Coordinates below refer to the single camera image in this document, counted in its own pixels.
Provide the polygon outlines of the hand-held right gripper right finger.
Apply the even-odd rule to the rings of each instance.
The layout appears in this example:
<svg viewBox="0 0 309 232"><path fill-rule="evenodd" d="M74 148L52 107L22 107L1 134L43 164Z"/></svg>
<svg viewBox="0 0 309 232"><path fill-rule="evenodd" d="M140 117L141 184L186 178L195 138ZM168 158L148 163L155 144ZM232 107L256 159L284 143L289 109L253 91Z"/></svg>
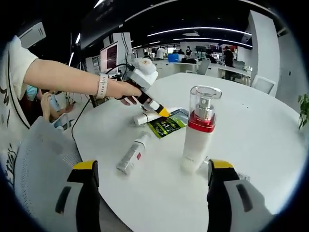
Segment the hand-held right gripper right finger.
<svg viewBox="0 0 309 232"><path fill-rule="evenodd" d="M208 188L209 232L260 232L274 218L262 193L227 161L209 160Z"/></svg>

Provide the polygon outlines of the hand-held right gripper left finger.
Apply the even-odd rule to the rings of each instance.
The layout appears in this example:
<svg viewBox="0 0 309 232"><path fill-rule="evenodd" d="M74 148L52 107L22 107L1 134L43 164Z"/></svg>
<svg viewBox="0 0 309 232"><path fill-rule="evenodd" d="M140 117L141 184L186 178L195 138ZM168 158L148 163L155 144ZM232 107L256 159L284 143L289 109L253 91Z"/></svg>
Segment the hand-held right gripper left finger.
<svg viewBox="0 0 309 232"><path fill-rule="evenodd" d="M48 232L99 232L98 162L47 164Z"/></svg>

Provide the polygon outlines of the person's left hand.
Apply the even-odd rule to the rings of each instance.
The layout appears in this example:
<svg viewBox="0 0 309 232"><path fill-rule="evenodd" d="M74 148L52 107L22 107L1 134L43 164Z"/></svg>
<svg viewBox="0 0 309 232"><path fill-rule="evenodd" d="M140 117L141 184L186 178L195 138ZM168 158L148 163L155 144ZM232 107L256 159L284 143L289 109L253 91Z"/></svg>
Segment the person's left hand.
<svg viewBox="0 0 309 232"><path fill-rule="evenodd" d="M108 80L106 96L113 97L115 99L125 97L124 99L120 100L121 103L124 105L136 105L137 102L135 100L135 97L139 97L140 95L141 91L127 82L119 82L112 79Z"/></svg>

